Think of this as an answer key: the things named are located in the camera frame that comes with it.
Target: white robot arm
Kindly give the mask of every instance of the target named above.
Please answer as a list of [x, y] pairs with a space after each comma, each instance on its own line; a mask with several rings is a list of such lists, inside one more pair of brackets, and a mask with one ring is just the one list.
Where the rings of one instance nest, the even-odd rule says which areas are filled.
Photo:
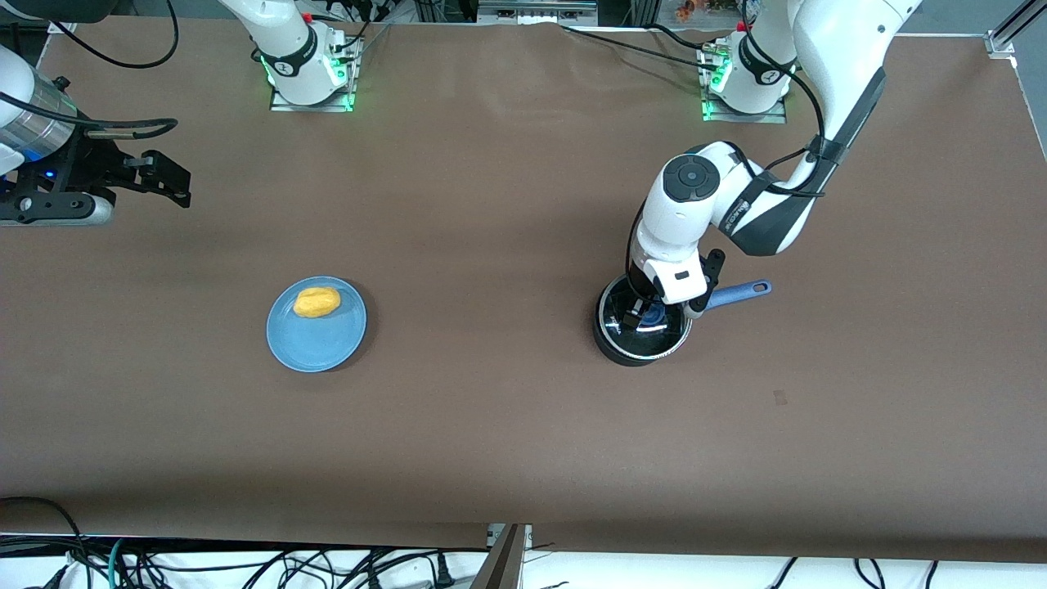
[[306, 22], [294, 0], [219, 0], [247, 27], [269, 82], [287, 101], [309, 106], [349, 81], [346, 33]]
[[[753, 35], [760, 31], [762, 39], [773, 40], [768, 47], [762, 39], [757, 44], [767, 54], [777, 53], [771, 54], [775, 61], [788, 64], [790, 55], [799, 58], [822, 94], [825, 136], [811, 140], [787, 181], [755, 162], [747, 166], [736, 148], [725, 142], [690, 150], [663, 167], [644, 205], [631, 256], [665, 303], [705, 293], [697, 247], [709, 224], [751, 255], [779, 253], [796, 240], [816, 200], [803, 194], [821, 192], [843, 161], [883, 93], [887, 48], [919, 2], [794, 0], [788, 10], [784, 0], [767, 2]], [[795, 50], [784, 39], [795, 40]], [[785, 76], [768, 75], [777, 70], [751, 45], [744, 33], [732, 36], [735, 70], [721, 95], [739, 110], [767, 109]]]
[[784, 181], [727, 141], [662, 167], [633, 224], [625, 275], [597, 303], [594, 336], [608, 359], [644, 366], [683, 344], [723, 262], [722, 251], [698, 250], [710, 224], [750, 255], [780, 253], [796, 240], [879, 99], [887, 48], [920, 1], [766, 0], [751, 37], [729, 37], [731, 70], [715, 89], [728, 106], [770, 109], [788, 77], [782, 70], [798, 60], [822, 95], [824, 120], [818, 111], [819, 133]]

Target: brown table surface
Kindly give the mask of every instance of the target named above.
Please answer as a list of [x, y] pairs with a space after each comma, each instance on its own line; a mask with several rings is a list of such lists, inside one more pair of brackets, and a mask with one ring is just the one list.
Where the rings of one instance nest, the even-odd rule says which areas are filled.
[[[146, 59], [169, 26], [81, 31]], [[772, 296], [646, 369], [589, 315], [654, 175], [717, 138], [796, 149], [802, 99], [786, 126], [704, 122], [687, 66], [552, 25], [397, 26], [356, 112], [270, 113], [251, 47], [185, 20], [156, 69], [47, 49], [91, 116], [181, 120], [121, 144], [190, 168], [194, 201], [0, 231], [4, 495], [98, 534], [475, 545], [526, 521], [559, 549], [1047, 560], [1047, 165], [979, 39], [898, 39], [796, 245], [707, 233], [725, 284]], [[364, 293], [369, 338], [298, 375], [265, 319], [321, 273]]]

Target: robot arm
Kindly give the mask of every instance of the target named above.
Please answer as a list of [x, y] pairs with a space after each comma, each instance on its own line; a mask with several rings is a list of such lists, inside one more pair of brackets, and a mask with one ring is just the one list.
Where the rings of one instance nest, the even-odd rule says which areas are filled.
[[247, 27], [269, 83], [287, 101], [314, 105], [348, 83], [346, 33], [319, 21], [307, 23], [294, 0], [219, 2]]
[[[121, 152], [114, 139], [134, 138], [133, 130], [92, 124], [63, 91], [66, 85], [0, 47], [0, 225], [106, 223], [116, 202], [112, 187], [190, 205], [186, 169], [157, 151]], [[17, 179], [5, 176], [12, 171]]]
[[[753, 35], [760, 31], [757, 44], [775, 61], [788, 63], [795, 54], [803, 64], [822, 95], [825, 134], [811, 139], [786, 181], [755, 162], [747, 166], [739, 152], [725, 142], [695, 148], [667, 163], [648, 195], [630, 248], [637, 273], [642, 270], [652, 293], [666, 304], [706, 293], [705, 279], [700, 272], [695, 279], [695, 269], [700, 268], [698, 241], [710, 223], [751, 255], [779, 253], [796, 240], [816, 199], [788, 190], [824, 189], [883, 93], [883, 64], [891, 40], [920, 1], [767, 3]], [[771, 40], [767, 47], [764, 39]], [[795, 53], [785, 39], [793, 40]], [[767, 74], [770, 66], [744, 33], [732, 36], [731, 47], [734, 69], [721, 90], [725, 100], [733, 107], [770, 108], [784, 76]]]

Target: blue plate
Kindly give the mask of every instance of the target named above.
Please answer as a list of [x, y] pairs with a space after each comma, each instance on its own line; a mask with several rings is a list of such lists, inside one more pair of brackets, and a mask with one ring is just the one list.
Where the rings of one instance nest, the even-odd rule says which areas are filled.
[[[331, 315], [315, 319], [294, 313], [298, 292], [314, 286], [338, 290], [341, 305]], [[360, 293], [344, 279], [314, 275], [291, 285], [269, 312], [265, 336], [272, 356], [284, 366], [299, 372], [321, 372], [346, 362], [363, 341], [367, 311]]]

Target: metal mounting plate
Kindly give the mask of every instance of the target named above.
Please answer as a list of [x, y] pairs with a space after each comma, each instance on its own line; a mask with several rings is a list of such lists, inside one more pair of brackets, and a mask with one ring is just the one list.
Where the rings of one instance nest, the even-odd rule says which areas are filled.
[[356, 107], [356, 85], [360, 78], [360, 56], [363, 51], [363, 38], [353, 41], [341, 53], [343, 58], [350, 58], [343, 66], [346, 77], [349, 80], [344, 86], [335, 90], [333, 94], [321, 103], [314, 105], [296, 105], [287, 101], [275, 88], [269, 98], [269, 110], [274, 112], [353, 112]]
[[[696, 51], [698, 63], [711, 64], [720, 67], [725, 64], [726, 45], [721, 43], [706, 43], [701, 49]], [[715, 83], [722, 84], [722, 80], [717, 78], [717, 73], [706, 69], [698, 70], [698, 84], [701, 87], [701, 118], [703, 120], [722, 120], [726, 122], [772, 122], [783, 124], [785, 122], [785, 99], [784, 92], [778, 98], [775, 106], [766, 112], [759, 114], [749, 114], [738, 112], [729, 107], [723, 98], [712, 91]]]

